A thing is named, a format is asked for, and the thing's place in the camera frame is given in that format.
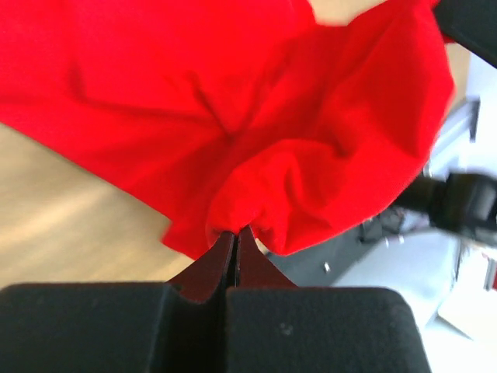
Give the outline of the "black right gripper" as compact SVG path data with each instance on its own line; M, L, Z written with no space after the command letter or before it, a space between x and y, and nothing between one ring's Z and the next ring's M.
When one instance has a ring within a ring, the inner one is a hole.
M434 9L441 31L496 67L496 0L442 0Z

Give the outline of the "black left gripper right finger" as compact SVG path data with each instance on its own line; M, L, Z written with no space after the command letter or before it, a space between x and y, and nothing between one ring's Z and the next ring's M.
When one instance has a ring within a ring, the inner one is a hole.
M238 235L226 372L428 372L414 315L388 288L299 288Z

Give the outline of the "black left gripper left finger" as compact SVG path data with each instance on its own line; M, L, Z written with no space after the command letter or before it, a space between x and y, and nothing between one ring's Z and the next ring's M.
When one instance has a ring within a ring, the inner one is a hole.
M221 372L235 237L167 282L27 283L1 291L3 372Z

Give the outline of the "red t shirt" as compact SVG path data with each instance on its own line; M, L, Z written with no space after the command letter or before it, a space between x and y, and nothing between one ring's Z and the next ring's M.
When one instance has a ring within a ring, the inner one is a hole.
M171 220L197 259L289 255L384 210L454 83L432 1L346 25L306 1L3 1L1 121Z

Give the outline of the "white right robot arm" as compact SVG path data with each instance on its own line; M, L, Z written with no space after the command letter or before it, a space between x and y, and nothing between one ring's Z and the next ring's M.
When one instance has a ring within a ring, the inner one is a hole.
M496 66L496 2L441 1L435 8L441 31ZM417 177L393 202L427 214L431 226L487 246L496 246L496 178L451 173L447 180Z

